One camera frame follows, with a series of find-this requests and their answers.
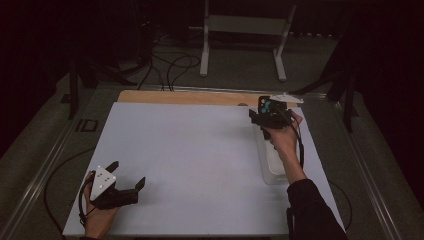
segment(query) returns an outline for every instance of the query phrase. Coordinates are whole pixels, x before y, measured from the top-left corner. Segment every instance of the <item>dark background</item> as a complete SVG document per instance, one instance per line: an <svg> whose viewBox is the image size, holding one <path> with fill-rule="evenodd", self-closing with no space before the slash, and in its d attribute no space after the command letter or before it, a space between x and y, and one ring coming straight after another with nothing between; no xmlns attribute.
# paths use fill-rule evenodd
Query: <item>dark background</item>
<svg viewBox="0 0 424 240"><path fill-rule="evenodd" d="M203 1L139 1L141 14L154 26L188 39L188 26L202 26ZM211 12L280 17L281 1L212 1ZM120 31L132 39L137 31L132 1L2 1L0 6L0 155L8 149L69 69L69 44L104 65L117 68L134 60L137 42L113 39ZM387 1L303 2L291 31L339 39L352 66L358 67L356 90L387 140L417 199L424 205L423 133L423 20L422 5ZM339 55L327 67L338 68Z"/></svg>

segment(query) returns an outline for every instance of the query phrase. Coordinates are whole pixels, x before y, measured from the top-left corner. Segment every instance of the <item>white table surface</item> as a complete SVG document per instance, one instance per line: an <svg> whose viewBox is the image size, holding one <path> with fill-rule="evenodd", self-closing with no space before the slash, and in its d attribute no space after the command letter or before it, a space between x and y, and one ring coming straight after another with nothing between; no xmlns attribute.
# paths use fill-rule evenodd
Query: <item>white table surface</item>
<svg viewBox="0 0 424 240"><path fill-rule="evenodd" d="M304 170L342 225L306 120L301 133ZM138 204L121 208L111 235L288 233L288 186L265 184L248 107L115 103L87 172L114 161L118 190L144 176L146 185ZM77 204L64 235L84 233Z"/></svg>

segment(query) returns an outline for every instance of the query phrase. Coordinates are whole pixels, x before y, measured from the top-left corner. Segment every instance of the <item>gray floor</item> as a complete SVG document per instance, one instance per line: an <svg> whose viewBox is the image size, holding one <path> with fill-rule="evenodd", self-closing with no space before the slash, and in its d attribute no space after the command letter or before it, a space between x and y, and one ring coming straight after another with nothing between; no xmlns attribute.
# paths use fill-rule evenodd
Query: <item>gray floor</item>
<svg viewBox="0 0 424 240"><path fill-rule="evenodd" d="M222 38L212 40L208 76L200 77L198 66L189 69L176 80L175 90L295 90L319 78L337 43L327 38L290 37L282 56L288 80L281 83L277 80L272 58L272 41L268 40L256 38L253 43L242 40L228 43ZM198 38L185 44L164 38L154 54L172 62L181 55L164 52L179 51L200 57L201 47ZM169 64L156 57L153 64L160 73L152 71L141 89L159 89L159 76L166 79ZM186 65L189 60L186 58L177 64ZM181 72L182 69L173 68L170 76L178 76ZM146 73L147 68L128 79L139 83ZM339 104L322 99L328 87L320 87L313 91L316 94L305 96L307 101L302 109L328 179L346 193L351 203L352 215L345 195L331 185L345 225L352 216L347 230L349 239L423 239L423 211L360 94L355 95L354 133L348 134L340 124ZM120 91L135 88L104 80L95 90L81 89L80 111L75 121L69 121L69 106L59 103L62 95L68 92L68 78L58 83L57 94L39 111L0 161L1 237L59 239L43 205L42 186L46 178L42 176L47 176L55 166L72 156L94 147ZM98 120L100 128L96 132L74 132L79 119ZM88 151L67 162L52 178L48 202L62 227L92 153Z"/></svg>

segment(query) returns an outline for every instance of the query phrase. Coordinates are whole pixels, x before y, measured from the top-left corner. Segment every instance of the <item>hand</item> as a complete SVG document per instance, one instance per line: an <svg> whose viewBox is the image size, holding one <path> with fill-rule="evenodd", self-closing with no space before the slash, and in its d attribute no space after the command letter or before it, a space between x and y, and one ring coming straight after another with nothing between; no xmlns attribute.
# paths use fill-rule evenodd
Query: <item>hand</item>
<svg viewBox="0 0 424 240"><path fill-rule="evenodd" d="M86 180L91 176L91 174L92 173L90 172L87 175ZM119 208L106 210L95 209L94 205L90 202L90 188L91 186L87 185L84 189L86 214L88 214L85 223L85 236L102 239L112 226L113 220L115 219Z"/></svg>
<svg viewBox="0 0 424 240"><path fill-rule="evenodd" d="M299 124L302 122L302 117L292 111L292 116L295 121L292 122L294 129L297 131ZM277 150L280 159L283 161L284 169L286 171L287 180L290 184L293 182L306 179L306 174L300 166L297 154L297 134L291 127L283 129L265 128L271 134L271 144Z"/></svg>

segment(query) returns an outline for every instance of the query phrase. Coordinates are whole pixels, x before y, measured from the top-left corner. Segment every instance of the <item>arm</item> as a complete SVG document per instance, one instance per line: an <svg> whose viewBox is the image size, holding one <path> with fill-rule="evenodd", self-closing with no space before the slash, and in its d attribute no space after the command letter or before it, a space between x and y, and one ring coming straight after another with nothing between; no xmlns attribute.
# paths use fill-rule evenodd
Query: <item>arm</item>
<svg viewBox="0 0 424 240"><path fill-rule="evenodd" d="M292 112L293 127L297 130L302 117ZM331 209L315 184L307 179L305 172L300 166L296 144L297 136L292 128L269 129L271 143L274 145L286 170L289 188L287 189L291 208L294 216L293 237L296 240L303 239L347 239Z"/></svg>
<svg viewBox="0 0 424 240"><path fill-rule="evenodd" d="M94 207L90 202L90 186L84 189L84 197L86 203L87 220L85 223L85 236L81 240L102 239L112 226L113 220L118 213L119 208L100 210Z"/></svg>

